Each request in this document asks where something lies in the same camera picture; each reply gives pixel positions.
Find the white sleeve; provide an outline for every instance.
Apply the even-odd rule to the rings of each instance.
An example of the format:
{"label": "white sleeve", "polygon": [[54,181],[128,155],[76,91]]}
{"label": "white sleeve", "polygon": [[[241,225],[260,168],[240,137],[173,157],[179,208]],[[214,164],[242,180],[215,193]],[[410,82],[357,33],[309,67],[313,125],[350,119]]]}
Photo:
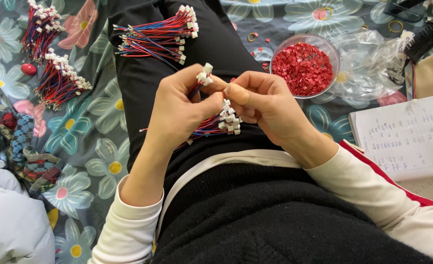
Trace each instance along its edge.
{"label": "white sleeve", "polygon": [[[370,161],[355,148],[350,150],[358,157],[362,155],[362,160]],[[371,161],[365,163],[339,147],[328,162],[306,171],[319,186],[363,211],[390,237],[433,258],[433,206],[421,207],[408,197],[415,195],[406,195],[384,172],[377,173],[378,166],[374,169],[372,166],[376,165]]]}
{"label": "white sleeve", "polygon": [[120,200],[119,195],[127,177],[117,186],[106,224],[88,264],[139,264],[151,261],[153,237],[164,195],[158,203],[147,207],[129,206]]}

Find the red ball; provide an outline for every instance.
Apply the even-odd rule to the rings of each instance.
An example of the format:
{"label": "red ball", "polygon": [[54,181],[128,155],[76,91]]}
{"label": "red ball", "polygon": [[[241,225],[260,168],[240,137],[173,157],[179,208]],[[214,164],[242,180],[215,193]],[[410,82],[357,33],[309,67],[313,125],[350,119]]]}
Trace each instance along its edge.
{"label": "red ball", "polygon": [[21,65],[21,71],[25,75],[34,76],[37,73],[37,68],[30,63],[24,63],[23,65]]}

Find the black pants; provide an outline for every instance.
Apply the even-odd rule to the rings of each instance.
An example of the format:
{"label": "black pants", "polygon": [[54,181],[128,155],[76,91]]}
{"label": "black pants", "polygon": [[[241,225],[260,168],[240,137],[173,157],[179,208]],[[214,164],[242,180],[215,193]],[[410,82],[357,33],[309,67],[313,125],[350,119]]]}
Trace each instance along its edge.
{"label": "black pants", "polygon": [[[163,21],[174,16],[181,5],[194,8],[199,24],[198,37],[185,39],[185,65],[173,63],[178,69],[194,63],[210,63],[213,74],[229,82],[247,70],[263,69],[246,51],[238,34],[225,14],[219,0],[114,0],[108,2],[110,42],[117,47],[123,31],[114,31],[112,25],[141,25]],[[161,79],[174,73],[162,61],[146,57],[133,58],[115,55],[117,80],[125,107],[128,134],[130,138],[130,171],[135,161],[150,121],[156,89]],[[247,149],[278,149],[256,125],[242,124],[240,135],[221,135],[196,140],[185,150],[175,153],[168,167],[167,175],[180,174],[196,163],[214,154],[242,151]]]}

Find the left hand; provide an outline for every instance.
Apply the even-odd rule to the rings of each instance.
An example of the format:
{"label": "left hand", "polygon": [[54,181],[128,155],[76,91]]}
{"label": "left hand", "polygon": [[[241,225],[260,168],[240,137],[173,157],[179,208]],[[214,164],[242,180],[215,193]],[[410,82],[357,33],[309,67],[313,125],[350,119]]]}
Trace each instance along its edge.
{"label": "left hand", "polygon": [[145,141],[152,142],[160,150],[172,152],[204,120],[221,112],[221,92],[213,93],[204,101],[201,101],[199,93],[191,100],[187,98],[188,89],[197,82],[196,76],[202,70],[202,65],[194,64],[161,80]]}

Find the red stripe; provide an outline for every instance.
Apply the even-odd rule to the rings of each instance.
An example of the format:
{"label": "red stripe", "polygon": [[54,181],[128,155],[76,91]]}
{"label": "red stripe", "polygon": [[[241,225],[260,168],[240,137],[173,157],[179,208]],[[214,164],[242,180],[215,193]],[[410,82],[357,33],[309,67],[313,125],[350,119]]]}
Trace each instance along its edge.
{"label": "red stripe", "polygon": [[422,196],[415,195],[415,194],[409,192],[408,190],[402,188],[401,186],[397,185],[390,177],[388,177],[386,175],[386,173],[384,173],[384,171],[382,171],[378,167],[378,165],[376,165],[376,163],[374,163],[373,161],[371,161],[370,159],[368,159],[367,157],[365,157],[363,154],[361,154],[355,148],[349,146],[349,144],[347,144],[345,141],[341,141],[339,143],[339,145],[342,146],[344,149],[348,150],[348,152],[352,153],[361,162],[363,162],[366,165],[370,166],[373,169],[373,171],[375,171],[376,174],[378,174],[379,176],[383,177],[388,183],[391,183],[392,185],[394,185],[394,186],[398,187],[399,189],[405,191],[407,197],[409,197],[409,199],[411,199],[413,201],[418,201],[420,203],[421,207],[433,205],[433,201],[432,200],[429,200],[429,199],[424,198]]}

